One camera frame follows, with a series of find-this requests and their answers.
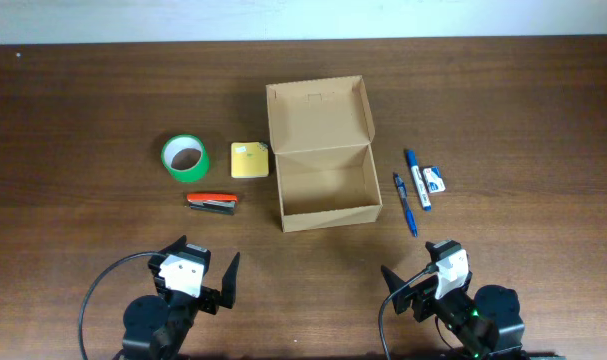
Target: pen cap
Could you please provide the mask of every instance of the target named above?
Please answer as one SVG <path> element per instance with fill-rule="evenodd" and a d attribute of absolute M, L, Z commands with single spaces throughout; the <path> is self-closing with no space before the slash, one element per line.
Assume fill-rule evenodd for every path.
<path fill-rule="evenodd" d="M 405 157 L 407 157 L 407 162 L 412 166 L 419 166 L 419 163 L 416 161 L 416 156 L 414 156 L 414 151 L 407 150 L 405 152 Z"/>

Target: box lid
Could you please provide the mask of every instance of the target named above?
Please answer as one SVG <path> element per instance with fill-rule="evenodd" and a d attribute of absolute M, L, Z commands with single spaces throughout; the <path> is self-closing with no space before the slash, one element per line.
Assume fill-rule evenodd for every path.
<path fill-rule="evenodd" d="M 367 145 L 374 123 L 361 76 L 267 86 L 275 153 Z"/>

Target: white robot part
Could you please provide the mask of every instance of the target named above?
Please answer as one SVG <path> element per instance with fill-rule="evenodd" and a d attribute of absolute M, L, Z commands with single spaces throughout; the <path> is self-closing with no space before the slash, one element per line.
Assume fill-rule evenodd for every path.
<path fill-rule="evenodd" d="M 165 287 L 184 292 L 194 298 L 201 295 L 205 266 L 176 255 L 169 255 L 161 263 L 159 275 L 165 279 Z"/>
<path fill-rule="evenodd" d="M 436 262 L 439 272 L 436 274 L 439 285 L 434 297 L 438 300 L 450 291 L 465 284 L 470 268 L 467 263 L 467 253 L 461 249 L 443 260 Z"/>

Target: yellow sticky note pad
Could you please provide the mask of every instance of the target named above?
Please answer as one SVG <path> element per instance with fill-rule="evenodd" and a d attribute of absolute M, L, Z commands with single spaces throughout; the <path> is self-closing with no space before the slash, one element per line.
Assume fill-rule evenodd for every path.
<path fill-rule="evenodd" d="M 269 174 L 268 148 L 260 142 L 232 143 L 232 177 L 255 178 Z"/>

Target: pen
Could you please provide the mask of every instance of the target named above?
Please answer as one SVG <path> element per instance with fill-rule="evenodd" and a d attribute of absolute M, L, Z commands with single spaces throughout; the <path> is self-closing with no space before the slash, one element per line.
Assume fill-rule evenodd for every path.
<path fill-rule="evenodd" d="M 401 177 L 397 173 L 394 174 L 394 182 L 396 183 L 396 189 L 399 191 L 399 197 L 401 198 L 401 204 L 403 204 L 403 211 L 405 212 L 405 221 L 407 221 L 407 225 L 410 227 L 410 231 L 412 231 L 412 235 L 414 237 L 419 236 L 419 231 L 416 229 L 416 222 L 414 221 L 414 215 L 412 215 L 412 210 L 410 209 L 410 205 L 407 203 L 407 189 L 405 188 L 405 184 Z"/>
<path fill-rule="evenodd" d="M 416 191 L 419 193 L 421 206 L 423 207 L 423 210 L 430 211 L 432 210 L 432 204 L 430 204 L 430 198 L 427 197 L 427 190 L 425 189 L 423 177 L 419 171 L 419 163 L 416 161 L 414 151 L 407 150 L 405 152 L 405 158 L 407 159 L 407 164 L 410 167 L 410 172 L 412 173 L 412 178 L 414 179 L 414 185 L 416 185 Z"/>

